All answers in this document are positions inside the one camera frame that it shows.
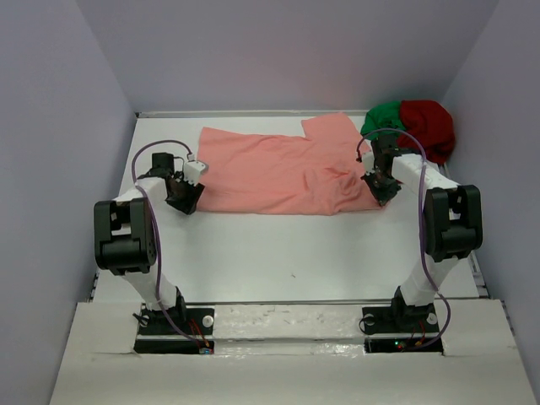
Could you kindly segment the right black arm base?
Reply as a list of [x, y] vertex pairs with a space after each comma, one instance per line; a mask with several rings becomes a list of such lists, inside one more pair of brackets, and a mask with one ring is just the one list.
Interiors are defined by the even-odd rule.
[[444, 352], [440, 338], [428, 345], [440, 332], [433, 305], [400, 321], [390, 306], [364, 307], [359, 330], [364, 334], [364, 351], [367, 354]]

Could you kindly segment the pink t shirt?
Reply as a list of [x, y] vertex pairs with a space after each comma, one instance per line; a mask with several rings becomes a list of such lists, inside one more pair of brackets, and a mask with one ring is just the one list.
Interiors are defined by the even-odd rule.
[[213, 213], [334, 215], [376, 210], [357, 152], [368, 150], [350, 118], [303, 120], [303, 136], [205, 127], [198, 158], [209, 166], [198, 203]]

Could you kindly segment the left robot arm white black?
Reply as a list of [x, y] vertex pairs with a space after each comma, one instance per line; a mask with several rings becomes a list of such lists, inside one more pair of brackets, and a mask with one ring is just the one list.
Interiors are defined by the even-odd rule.
[[181, 331], [187, 320], [185, 299], [164, 275], [161, 240], [154, 205], [166, 203], [185, 215], [193, 214], [204, 191], [200, 182], [208, 165], [189, 154], [176, 169], [175, 156], [152, 155], [152, 166], [135, 178], [120, 196], [94, 205], [94, 258], [132, 285], [146, 309], [158, 314], [165, 331]]

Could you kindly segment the red t shirt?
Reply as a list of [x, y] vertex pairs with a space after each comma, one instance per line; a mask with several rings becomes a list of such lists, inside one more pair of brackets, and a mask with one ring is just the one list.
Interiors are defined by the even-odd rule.
[[404, 100], [399, 118], [423, 146], [429, 161], [443, 165], [450, 158], [456, 136], [452, 117], [442, 105], [433, 100]]

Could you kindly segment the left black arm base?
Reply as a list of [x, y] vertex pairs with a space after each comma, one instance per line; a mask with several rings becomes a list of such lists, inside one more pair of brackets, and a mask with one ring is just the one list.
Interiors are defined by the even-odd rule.
[[138, 354], [210, 355], [214, 353], [213, 328], [215, 309], [189, 305], [184, 320], [176, 310], [169, 309], [168, 317], [144, 305], [132, 314], [137, 321], [133, 349]]

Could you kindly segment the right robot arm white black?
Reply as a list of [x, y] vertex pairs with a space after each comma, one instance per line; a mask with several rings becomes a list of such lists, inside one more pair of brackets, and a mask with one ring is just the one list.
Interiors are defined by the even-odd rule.
[[400, 129], [382, 128], [365, 134], [371, 150], [358, 151], [364, 183], [376, 202], [386, 206], [403, 188], [417, 195], [419, 260], [401, 283], [388, 306], [363, 311], [360, 329], [367, 335], [400, 334], [417, 326], [435, 330], [434, 302], [440, 286], [460, 262], [483, 243], [481, 194], [476, 186], [461, 185], [432, 167], [424, 147], [401, 148]]

